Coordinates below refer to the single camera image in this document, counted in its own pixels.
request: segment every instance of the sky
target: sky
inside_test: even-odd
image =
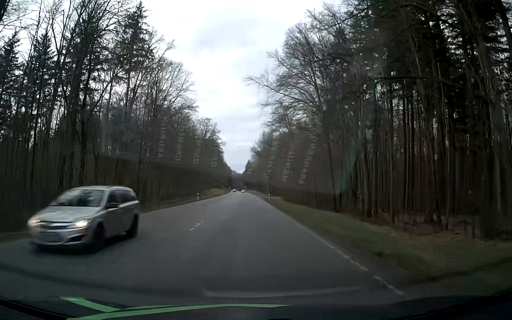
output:
[[[323,0],[143,0],[149,25],[176,48],[168,53],[192,72],[199,116],[218,124],[225,160],[244,171],[267,112],[265,92],[243,80],[271,67],[267,52],[281,49],[286,30]]]

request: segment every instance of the forest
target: forest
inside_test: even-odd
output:
[[[395,227],[512,239],[512,1],[342,0],[246,81],[248,188]]]
[[[231,169],[173,41],[125,0],[0,0],[0,232],[77,185],[138,198],[226,188]]]

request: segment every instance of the car headlight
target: car headlight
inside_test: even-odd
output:
[[[29,220],[27,221],[27,225],[29,227],[39,227],[39,224],[41,223],[41,221],[39,220],[39,218],[37,217],[31,217],[29,218]]]
[[[86,228],[87,226],[88,226],[88,219],[82,219],[82,220],[77,220],[77,221],[73,222],[68,227],[71,229],[74,229],[74,228]]]

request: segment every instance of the car license plate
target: car license plate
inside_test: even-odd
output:
[[[45,242],[61,242],[61,237],[56,232],[40,232],[39,240]]]

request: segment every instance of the car front grille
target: car front grille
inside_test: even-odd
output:
[[[70,223],[64,223],[64,222],[41,222],[39,224],[39,227],[42,229],[57,230],[57,229],[66,229],[66,228],[68,228],[69,224]]]

